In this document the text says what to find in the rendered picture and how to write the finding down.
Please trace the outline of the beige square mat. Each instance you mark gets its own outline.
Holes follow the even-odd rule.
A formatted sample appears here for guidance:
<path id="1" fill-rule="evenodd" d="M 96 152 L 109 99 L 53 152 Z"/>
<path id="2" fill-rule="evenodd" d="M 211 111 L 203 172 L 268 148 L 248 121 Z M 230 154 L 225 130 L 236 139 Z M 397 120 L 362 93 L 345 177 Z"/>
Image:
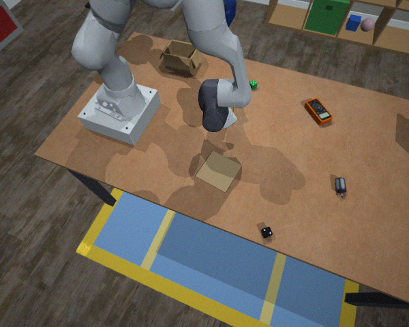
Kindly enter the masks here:
<path id="1" fill-rule="evenodd" d="M 226 193 L 242 165 L 212 151 L 196 177 Z"/>

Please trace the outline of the orange digital multimeter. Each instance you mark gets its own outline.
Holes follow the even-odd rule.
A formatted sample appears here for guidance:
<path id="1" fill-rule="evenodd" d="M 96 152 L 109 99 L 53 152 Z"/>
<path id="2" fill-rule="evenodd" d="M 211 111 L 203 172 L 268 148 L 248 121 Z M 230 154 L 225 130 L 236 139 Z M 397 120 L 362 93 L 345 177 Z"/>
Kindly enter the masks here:
<path id="1" fill-rule="evenodd" d="M 306 101 L 304 107 L 319 125 L 329 123 L 333 118 L 318 98 Z"/>

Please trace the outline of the black die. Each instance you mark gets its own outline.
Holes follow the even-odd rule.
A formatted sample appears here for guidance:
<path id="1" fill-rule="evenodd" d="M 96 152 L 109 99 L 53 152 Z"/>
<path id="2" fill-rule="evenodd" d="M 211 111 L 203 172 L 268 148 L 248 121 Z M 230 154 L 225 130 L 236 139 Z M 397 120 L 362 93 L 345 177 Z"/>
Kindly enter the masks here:
<path id="1" fill-rule="evenodd" d="M 261 229 L 261 233 L 262 233 L 263 238 L 267 238 L 273 235 L 270 227 Z"/>

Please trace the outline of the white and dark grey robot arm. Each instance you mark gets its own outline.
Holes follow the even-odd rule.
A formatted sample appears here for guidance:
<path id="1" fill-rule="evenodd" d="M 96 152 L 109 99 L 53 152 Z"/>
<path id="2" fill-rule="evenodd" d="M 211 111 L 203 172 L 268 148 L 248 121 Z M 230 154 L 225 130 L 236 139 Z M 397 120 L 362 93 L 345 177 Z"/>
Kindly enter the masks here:
<path id="1" fill-rule="evenodd" d="M 136 116 L 146 104 L 127 60 L 116 54 L 116 44 L 136 1 L 89 0 L 91 9 L 71 51 L 81 67 L 97 71 L 104 82 L 97 92 L 94 108 L 118 121 Z M 234 79 L 205 80 L 198 92 L 203 127 L 218 132 L 231 126 L 237 118 L 230 107 L 248 105 L 252 89 L 239 38 L 226 22 L 223 0 L 141 1 L 149 7 L 172 11 L 180 6 L 193 47 L 231 66 Z"/>

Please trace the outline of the green die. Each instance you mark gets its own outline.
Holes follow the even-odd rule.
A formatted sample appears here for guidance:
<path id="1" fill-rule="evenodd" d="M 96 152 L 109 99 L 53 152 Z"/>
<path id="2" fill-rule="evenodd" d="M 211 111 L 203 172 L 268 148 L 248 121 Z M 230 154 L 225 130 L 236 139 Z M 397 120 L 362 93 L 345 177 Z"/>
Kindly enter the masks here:
<path id="1" fill-rule="evenodd" d="M 257 87 L 257 82 L 255 80 L 253 80 L 253 81 L 251 81 L 249 83 L 250 83 L 250 86 L 251 86 L 252 90 Z"/>

